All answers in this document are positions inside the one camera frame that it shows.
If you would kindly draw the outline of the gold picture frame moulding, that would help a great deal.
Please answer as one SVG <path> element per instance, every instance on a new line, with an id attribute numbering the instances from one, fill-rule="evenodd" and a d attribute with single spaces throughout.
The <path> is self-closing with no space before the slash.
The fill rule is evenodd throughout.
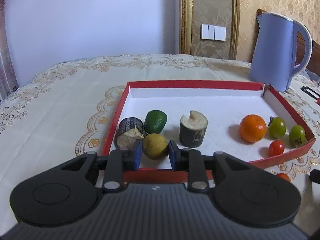
<path id="1" fill-rule="evenodd" d="M 240 0 L 179 0 L 177 7 L 177 51 L 182 54 L 236 59 Z M 202 37 L 202 25 L 224 27 L 226 39 L 208 40 Z"/>

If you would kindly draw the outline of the green tomato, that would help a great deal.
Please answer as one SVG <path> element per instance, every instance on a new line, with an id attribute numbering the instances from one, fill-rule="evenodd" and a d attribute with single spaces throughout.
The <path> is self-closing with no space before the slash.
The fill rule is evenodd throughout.
<path id="1" fill-rule="evenodd" d="M 268 123 L 268 132 L 273 139 L 279 139 L 286 134 L 285 121 L 277 116 L 271 116 Z"/>
<path id="2" fill-rule="evenodd" d="M 304 128 L 300 125 L 293 126 L 289 132 L 290 144 L 299 147 L 306 140 Z"/>

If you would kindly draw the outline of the small green avocado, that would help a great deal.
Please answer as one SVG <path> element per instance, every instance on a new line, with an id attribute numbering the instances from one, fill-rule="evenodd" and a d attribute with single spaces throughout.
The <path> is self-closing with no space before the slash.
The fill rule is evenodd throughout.
<path id="1" fill-rule="evenodd" d="M 144 121 L 145 133 L 160 134 L 165 124 L 167 123 L 167 119 L 168 119 L 168 116 L 163 111 L 160 111 L 160 110 L 149 111 Z"/>

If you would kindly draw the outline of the black rectangular plastic frame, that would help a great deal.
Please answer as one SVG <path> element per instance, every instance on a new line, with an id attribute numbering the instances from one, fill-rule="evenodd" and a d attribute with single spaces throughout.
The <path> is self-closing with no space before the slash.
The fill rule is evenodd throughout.
<path id="1" fill-rule="evenodd" d="M 305 94 L 308 94 L 308 96 L 314 98 L 315 100 L 318 100 L 320 98 L 320 94 L 308 86 L 302 86 L 300 90 Z"/>

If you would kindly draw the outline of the yellow longan fruit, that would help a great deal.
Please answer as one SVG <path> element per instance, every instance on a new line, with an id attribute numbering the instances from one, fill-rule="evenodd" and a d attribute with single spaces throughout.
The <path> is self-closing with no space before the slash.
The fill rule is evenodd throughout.
<path id="1" fill-rule="evenodd" d="M 169 145 L 165 137 L 152 133 L 143 139 L 143 153 L 151 160 L 162 160 L 169 152 Z"/>

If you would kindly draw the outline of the white lace tablecloth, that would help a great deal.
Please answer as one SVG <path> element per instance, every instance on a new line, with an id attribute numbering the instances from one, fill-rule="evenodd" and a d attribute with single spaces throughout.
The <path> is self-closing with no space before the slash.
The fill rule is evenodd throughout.
<path id="1" fill-rule="evenodd" d="M 268 167 L 309 151 L 319 135 L 250 64 L 190 55 L 96 57 L 58 64 L 1 103 L 1 232 L 3 239 L 319 239 L 319 182 L 289 183 Z M 188 190 L 188 174 L 169 154 L 142 153 L 124 172 L 119 192 L 102 189 L 102 156 L 115 146 L 121 120 L 151 110 L 167 116 L 160 135 L 179 149 L 180 119 L 190 111 L 208 120 L 201 152 L 208 192 Z M 261 116 L 267 132 L 250 143 L 242 119 Z M 273 139 L 271 116 L 286 134 Z M 293 126 L 306 140 L 294 147 Z M 270 157 L 275 140 L 284 153 Z"/>

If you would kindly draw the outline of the dark sugarcane piece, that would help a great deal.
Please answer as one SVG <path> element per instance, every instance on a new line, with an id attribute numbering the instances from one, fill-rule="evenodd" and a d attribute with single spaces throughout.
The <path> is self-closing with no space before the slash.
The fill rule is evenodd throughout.
<path id="1" fill-rule="evenodd" d="M 199 147 L 208 127 L 207 118 L 198 111 L 190 111 L 189 117 L 180 119 L 180 143 L 188 148 Z"/>
<path id="2" fill-rule="evenodd" d="M 144 124 L 135 117 L 121 120 L 116 133 L 115 146 L 120 150 L 130 150 L 136 140 L 144 139 Z"/>

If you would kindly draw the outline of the orange tangerine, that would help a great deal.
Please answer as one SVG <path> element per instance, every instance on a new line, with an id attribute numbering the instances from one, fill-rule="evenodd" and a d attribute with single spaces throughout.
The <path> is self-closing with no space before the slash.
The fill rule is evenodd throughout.
<path id="1" fill-rule="evenodd" d="M 266 122 L 264 119 L 255 114 L 245 116 L 240 122 L 240 137 L 250 143 L 255 143 L 263 139 L 267 132 Z"/>

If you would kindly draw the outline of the white wall switch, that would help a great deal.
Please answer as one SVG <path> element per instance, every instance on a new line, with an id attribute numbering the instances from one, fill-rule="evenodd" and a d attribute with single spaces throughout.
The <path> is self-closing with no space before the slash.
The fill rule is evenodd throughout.
<path id="1" fill-rule="evenodd" d="M 210 24 L 202 24 L 201 38 L 203 40 L 225 41 L 226 28 Z"/>

